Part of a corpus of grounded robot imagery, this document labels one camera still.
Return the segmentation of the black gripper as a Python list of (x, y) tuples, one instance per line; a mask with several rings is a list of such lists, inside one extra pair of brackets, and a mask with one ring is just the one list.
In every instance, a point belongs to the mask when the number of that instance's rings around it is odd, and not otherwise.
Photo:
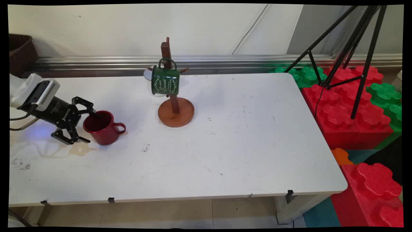
[[(78, 110), (77, 104), (86, 107), (86, 109)], [(44, 111), (39, 112), (39, 119), (56, 125), (58, 128), (51, 134), (51, 137), (64, 144), (72, 145), (76, 142), (90, 143), (90, 140), (79, 136), (74, 127), (78, 125), (81, 114), (96, 113), (93, 106), (93, 103), (81, 97), (72, 98), (71, 103), (53, 97), (48, 107)]]

